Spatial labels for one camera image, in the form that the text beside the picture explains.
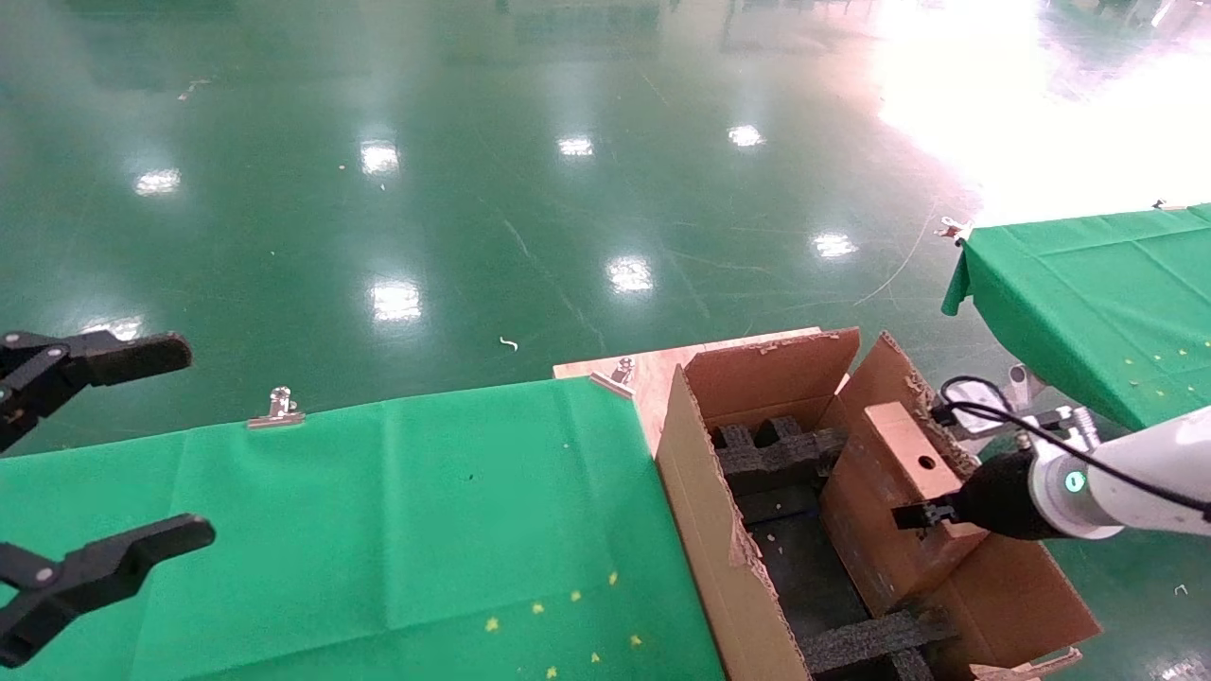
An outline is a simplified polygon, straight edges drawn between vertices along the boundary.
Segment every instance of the black cable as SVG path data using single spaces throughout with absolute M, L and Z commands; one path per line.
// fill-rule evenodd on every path
M 983 379 L 976 379 L 976 380 L 980 382 L 980 383 L 987 384 L 987 382 L 983 380 Z M 946 384 L 943 383 L 942 385 L 943 385 L 943 390 L 945 390 Z M 1147 492 L 1149 494 L 1153 494 L 1155 497 L 1159 497 L 1159 498 L 1161 498 L 1161 499 L 1164 499 L 1166 502 L 1170 502 L 1172 504 L 1177 504 L 1180 507 L 1183 507 L 1183 508 L 1187 508 L 1187 509 L 1190 509 L 1190 510 L 1194 510 L 1194 511 L 1199 511 L 1199 513 L 1203 514 L 1203 520 L 1205 520 L 1207 522 L 1211 522 L 1211 503 L 1207 503 L 1207 502 L 1204 502 L 1204 500 L 1200 500 L 1200 499 L 1195 499 L 1194 497 L 1188 497 L 1188 496 L 1186 496 L 1186 494 L 1183 494 L 1181 492 L 1175 492 L 1172 490 L 1166 490 L 1164 487 L 1158 487 L 1158 486 L 1155 486 L 1155 485 L 1153 485 L 1150 482 L 1140 480 L 1138 477 L 1135 477 L 1132 475 L 1123 473 L 1123 471 L 1118 470 L 1117 468 L 1110 467 L 1108 464 L 1104 464 L 1104 463 L 1095 459 L 1094 457 L 1086 454 L 1085 452 L 1081 452 L 1080 450 L 1078 450 L 1078 448 L 1068 445 L 1063 440 L 1056 437 L 1055 435 L 1048 433 L 1046 430 L 1039 428 L 1038 425 L 1034 425 L 1033 423 L 1031 423 L 1031 422 L 1028 422 L 1028 420 L 1026 420 L 1026 419 L 1023 419 L 1021 417 L 1011 414 L 1011 413 L 1009 413 L 1005 410 L 998 410 L 995 407 L 989 407 L 988 405 L 981 405 L 980 402 L 965 402 L 965 401 L 954 402 L 954 401 L 951 401 L 951 399 L 947 397 L 945 393 L 942 394 L 942 401 L 946 402 L 946 406 L 949 407 L 949 408 L 952 408 L 952 410 L 962 410 L 964 412 L 968 412 L 969 414 L 977 416 L 977 417 L 981 417 L 981 418 L 987 418 L 988 420 L 997 420 L 999 423 L 1012 423 L 1014 425 L 1021 428 L 1022 430 L 1026 430 L 1026 431 L 1031 433 L 1032 435 L 1034 435 L 1037 437 L 1041 437 L 1043 440 L 1046 440 L 1048 442 L 1055 445 L 1056 447 L 1060 447 L 1061 450 L 1063 450 L 1064 452 L 1067 452 L 1072 457 L 1074 457 L 1074 458 L 1077 458 L 1077 459 L 1079 459 L 1079 460 L 1089 464 L 1090 467 L 1096 468 L 1096 469 L 1106 473 L 1107 475 L 1117 477 L 1117 479 L 1121 480 L 1123 482 L 1126 482 L 1127 485 L 1131 485 L 1132 487 L 1142 490 L 1142 491 L 1144 491 L 1144 492 Z
M 1000 391 L 1000 387 L 998 387 L 992 380 L 988 380 L 987 378 L 980 378 L 978 376 L 959 374 L 959 376 L 951 377 L 949 380 L 947 380 L 946 383 L 942 383 L 942 388 L 941 388 L 941 390 L 939 390 L 939 393 L 942 394 L 942 401 L 947 402 L 947 404 L 949 404 L 949 402 L 953 401 L 953 400 L 951 400 L 951 396 L 946 394 L 946 391 L 951 389 L 951 385 L 954 385 L 955 383 L 969 383 L 969 382 L 970 383 L 978 383 L 981 385 L 987 387 L 989 390 L 992 390 L 997 395 L 997 397 L 1000 399 L 1000 405 L 1003 407 L 1005 407 L 1006 412 L 1011 412 L 1014 410 L 1014 405 L 1009 404 L 1009 399 L 1005 397 L 1005 394 Z

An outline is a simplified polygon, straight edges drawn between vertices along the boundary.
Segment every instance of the green table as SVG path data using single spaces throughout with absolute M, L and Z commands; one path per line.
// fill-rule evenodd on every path
M 1211 204 L 976 229 L 968 296 L 1040 378 L 1140 429 L 1211 404 Z
M 635 410 L 587 379 L 6 459 L 0 496 L 51 557 L 218 532 L 12 679 L 723 679 Z

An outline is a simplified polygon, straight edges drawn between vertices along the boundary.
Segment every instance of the small cardboard box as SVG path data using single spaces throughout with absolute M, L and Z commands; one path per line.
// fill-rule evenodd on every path
M 857 330 L 846 328 L 728 348 L 699 354 L 673 376 L 656 464 L 729 677 L 810 679 L 708 435 L 779 416 L 805 431 L 848 431 L 821 520 L 872 614 L 907 605 L 946 611 L 959 637 L 941 645 L 935 675 L 1017 666 L 1101 633 L 1041 544 L 948 523 L 920 534 L 895 528 L 891 507 L 957 486 L 970 464 L 928 419 L 932 391 L 890 336 L 845 382 L 859 344 Z M 893 450 L 947 465 L 936 475 L 908 470 Z

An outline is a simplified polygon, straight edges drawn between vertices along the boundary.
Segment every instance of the metal binder clip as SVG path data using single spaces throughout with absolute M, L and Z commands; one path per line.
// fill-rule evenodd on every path
M 279 425 L 294 425 L 303 423 L 306 414 L 294 411 L 297 408 L 299 408 L 299 406 L 291 401 L 291 389 L 285 385 L 279 385 L 277 388 L 274 388 L 272 393 L 269 394 L 269 416 L 249 418 L 248 429 L 257 430 L 259 428 L 276 428 Z
M 1164 199 L 1157 199 L 1157 202 L 1152 207 L 1158 211 L 1184 211 L 1189 206 L 1175 206 Z
M 964 241 L 971 239 L 971 230 L 974 229 L 971 221 L 959 224 L 949 217 L 942 218 L 942 227 L 946 229 L 936 229 L 934 230 L 934 235 L 953 239 L 955 246 L 962 246 Z
M 599 371 L 595 371 L 589 374 L 589 378 L 606 388 L 615 395 L 626 397 L 627 400 L 635 399 L 635 390 L 631 389 L 629 383 L 631 383 L 631 377 L 635 374 L 635 360 L 631 357 L 622 357 L 618 361 L 618 366 L 614 368 L 614 373 L 606 376 Z

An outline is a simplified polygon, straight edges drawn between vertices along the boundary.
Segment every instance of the green led light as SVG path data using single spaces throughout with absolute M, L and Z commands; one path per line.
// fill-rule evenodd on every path
M 1063 486 L 1068 488 L 1069 492 L 1077 493 L 1085 488 L 1085 474 L 1074 470 L 1063 479 Z

